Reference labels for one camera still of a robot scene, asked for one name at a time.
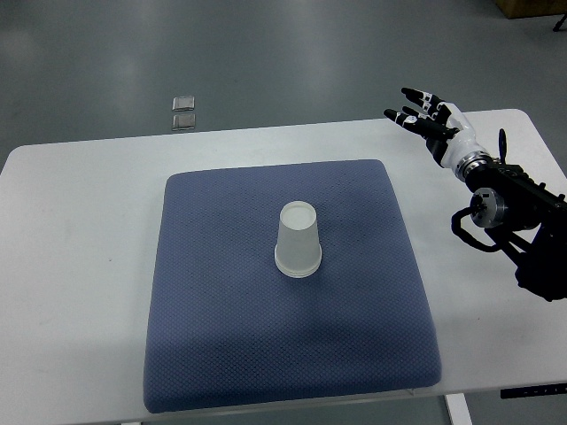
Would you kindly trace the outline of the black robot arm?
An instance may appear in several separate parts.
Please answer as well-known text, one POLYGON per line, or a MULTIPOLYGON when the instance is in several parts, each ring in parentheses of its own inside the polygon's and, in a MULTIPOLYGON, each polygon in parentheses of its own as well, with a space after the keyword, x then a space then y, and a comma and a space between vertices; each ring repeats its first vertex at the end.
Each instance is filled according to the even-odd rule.
POLYGON ((504 129, 498 143, 498 158, 472 153, 457 167, 472 198, 452 216, 451 230, 479 251, 506 254, 520 288, 548 302, 565 299, 566 196, 506 162, 504 129))

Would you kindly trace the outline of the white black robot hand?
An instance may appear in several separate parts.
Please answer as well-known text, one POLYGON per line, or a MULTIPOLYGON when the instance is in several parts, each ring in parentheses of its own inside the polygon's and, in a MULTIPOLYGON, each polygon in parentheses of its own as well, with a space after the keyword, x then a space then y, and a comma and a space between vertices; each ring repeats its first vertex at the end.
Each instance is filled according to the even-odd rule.
POLYGON ((421 136, 434 161, 464 181, 473 166, 487 163, 490 155, 477 142, 476 131, 453 103, 419 89, 403 88, 401 93, 417 106, 400 112, 386 109, 384 116, 410 133, 421 136))

